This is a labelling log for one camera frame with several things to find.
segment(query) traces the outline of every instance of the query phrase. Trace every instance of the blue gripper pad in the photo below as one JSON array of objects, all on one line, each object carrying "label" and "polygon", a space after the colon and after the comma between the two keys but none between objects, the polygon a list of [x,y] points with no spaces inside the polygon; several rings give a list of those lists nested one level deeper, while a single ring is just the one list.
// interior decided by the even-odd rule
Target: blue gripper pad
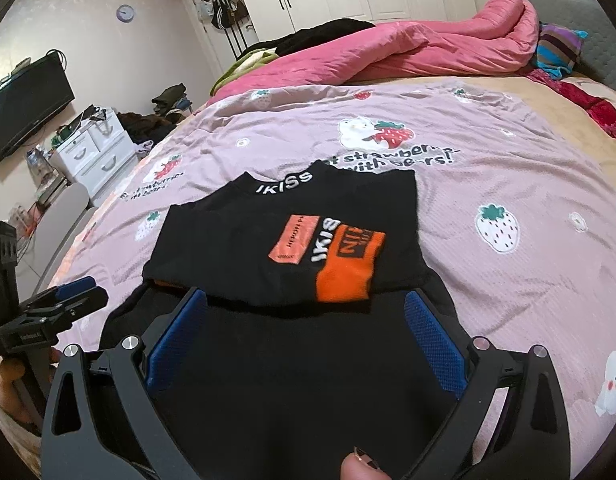
[{"label": "blue gripper pad", "polygon": [[146,373],[146,389],[150,395],[166,390],[172,384],[179,365],[199,332],[207,307],[203,291],[195,291],[152,349]]},{"label": "blue gripper pad", "polygon": [[54,293],[54,299],[57,301],[64,301],[68,298],[76,296],[77,294],[86,292],[86,290],[90,290],[95,286],[97,286],[97,283],[95,283],[95,279],[91,276],[86,276],[85,278],[77,280],[76,282],[58,286],[57,292]]},{"label": "blue gripper pad", "polygon": [[404,310],[406,322],[441,387],[460,399],[468,385],[463,355],[416,292],[408,293]]}]

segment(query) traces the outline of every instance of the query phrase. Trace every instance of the silver bolt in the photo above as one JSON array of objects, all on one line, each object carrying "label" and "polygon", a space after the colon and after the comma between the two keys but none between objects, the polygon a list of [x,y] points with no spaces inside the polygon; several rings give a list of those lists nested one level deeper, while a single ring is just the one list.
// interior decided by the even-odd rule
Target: silver bolt
[{"label": "silver bolt", "polygon": [[124,342],[121,343],[121,346],[123,346],[126,350],[132,350],[133,348],[137,348],[138,344],[139,338],[136,335],[129,335],[126,339],[124,339]]},{"label": "silver bolt", "polygon": [[490,341],[488,341],[485,337],[475,337],[472,340],[472,344],[477,350],[487,350],[490,348]]},{"label": "silver bolt", "polygon": [[79,351],[79,347],[77,345],[68,345],[64,348],[64,355],[66,357],[72,357]]},{"label": "silver bolt", "polygon": [[534,354],[537,357],[547,357],[548,356],[548,351],[546,350],[545,346],[537,345],[532,350],[534,351]]}]

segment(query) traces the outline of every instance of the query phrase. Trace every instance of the drawer handle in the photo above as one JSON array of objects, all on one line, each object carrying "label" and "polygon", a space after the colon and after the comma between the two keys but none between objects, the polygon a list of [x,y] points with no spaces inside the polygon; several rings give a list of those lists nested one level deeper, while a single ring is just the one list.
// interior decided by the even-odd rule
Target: drawer handle
[{"label": "drawer handle", "polygon": [[117,155],[113,155],[107,163],[101,166],[101,169],[103,171],[110,171],[115,167],[115,162],[117,162]]}]

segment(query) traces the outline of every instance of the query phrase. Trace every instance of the bed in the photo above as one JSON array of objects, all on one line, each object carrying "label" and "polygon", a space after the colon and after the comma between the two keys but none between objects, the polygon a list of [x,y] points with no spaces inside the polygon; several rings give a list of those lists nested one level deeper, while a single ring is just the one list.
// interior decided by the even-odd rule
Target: bed
[{"label": "bed", "polygon": [[[157,145],[77,236],[52,284],[91,275],[110,300],[60,346],[98,348],[106,316],[142,282],[173,203],[199,200],[244,171],[277,182],[316,159],[356,171],[415,169],[422,251],[464,328],[499,348],[549,349],[575,478],[616,424],[616,139],[521,76],[347,86],[249,76],[251,88],[219,96]],[[505,241],[482,225],[491,213],[507,221]]]}]

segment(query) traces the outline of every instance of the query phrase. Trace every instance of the tv screen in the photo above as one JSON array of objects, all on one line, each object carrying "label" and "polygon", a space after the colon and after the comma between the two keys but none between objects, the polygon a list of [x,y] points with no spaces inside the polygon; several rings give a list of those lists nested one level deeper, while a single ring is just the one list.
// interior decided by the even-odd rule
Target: tv screen
[{"label": "tv screen", "polygon": [[0,162],[74,99],[57,52],[0,85]]}]

